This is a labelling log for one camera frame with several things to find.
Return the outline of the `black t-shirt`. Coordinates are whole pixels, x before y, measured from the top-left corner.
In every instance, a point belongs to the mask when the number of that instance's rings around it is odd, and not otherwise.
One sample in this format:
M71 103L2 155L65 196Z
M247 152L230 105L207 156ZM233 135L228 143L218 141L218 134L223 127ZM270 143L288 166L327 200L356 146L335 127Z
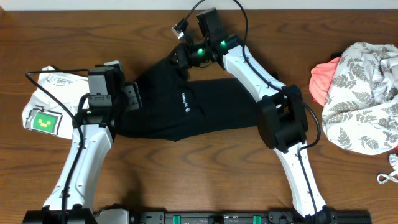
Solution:
M118 135L179 141L258 124L256 102L237 78L191 81L169 57L128 85L137 87L141 105L121 113Z

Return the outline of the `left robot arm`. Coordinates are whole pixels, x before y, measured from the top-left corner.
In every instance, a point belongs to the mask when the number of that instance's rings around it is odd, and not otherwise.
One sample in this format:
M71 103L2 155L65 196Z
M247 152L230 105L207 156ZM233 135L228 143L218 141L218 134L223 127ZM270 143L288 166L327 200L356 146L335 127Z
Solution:
M29 210L24 223L134 223L133 212L112 205L98 214L93 199L103 161L111 149L120 115L129 99L117 60L86 70L89 92L82 95L73 125L72 145L60 178L40 210Z

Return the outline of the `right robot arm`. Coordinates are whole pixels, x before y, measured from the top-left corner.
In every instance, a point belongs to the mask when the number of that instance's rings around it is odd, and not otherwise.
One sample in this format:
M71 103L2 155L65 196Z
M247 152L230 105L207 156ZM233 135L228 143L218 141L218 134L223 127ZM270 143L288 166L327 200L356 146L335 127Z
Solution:
M203 40L194 42L184 17L172 27L181 41L171 55L182 68L217 63L245 87L257 106L257 128L264 144L279 158L292 193L298 217L291 223L333 223L313 176L307 142L307 114L313 110L303 101L300 88L286 86L267 72L252 56L246 39L229 35L218 11L211 8L196 16Z

